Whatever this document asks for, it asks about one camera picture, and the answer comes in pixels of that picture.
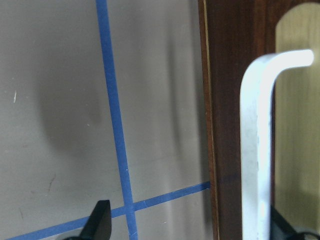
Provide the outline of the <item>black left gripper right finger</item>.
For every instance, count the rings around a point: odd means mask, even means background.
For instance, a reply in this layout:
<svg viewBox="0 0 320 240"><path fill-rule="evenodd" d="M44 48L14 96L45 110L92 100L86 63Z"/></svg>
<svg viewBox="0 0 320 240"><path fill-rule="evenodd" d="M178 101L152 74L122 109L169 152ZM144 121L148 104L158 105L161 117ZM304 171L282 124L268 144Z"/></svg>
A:
<svg viewBox="0 0 320 240"><path fill-rule="evenodd" d="M319 240L320 234L307 230L297 231L273 207L270 209L270 240Z"/></svg>

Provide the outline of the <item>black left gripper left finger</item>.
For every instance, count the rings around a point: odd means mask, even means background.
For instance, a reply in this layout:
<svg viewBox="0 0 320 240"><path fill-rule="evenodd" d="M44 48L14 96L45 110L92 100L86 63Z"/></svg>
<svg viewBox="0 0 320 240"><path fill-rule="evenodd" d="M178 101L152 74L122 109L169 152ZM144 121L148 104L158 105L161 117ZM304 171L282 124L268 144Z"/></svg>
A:
<svg viewBox="0 0 320 240"><path fill-rule="evenodd" d="M112 214L109 200L99 200L78 236L65 240L109 240L112 234Z"/></svg>

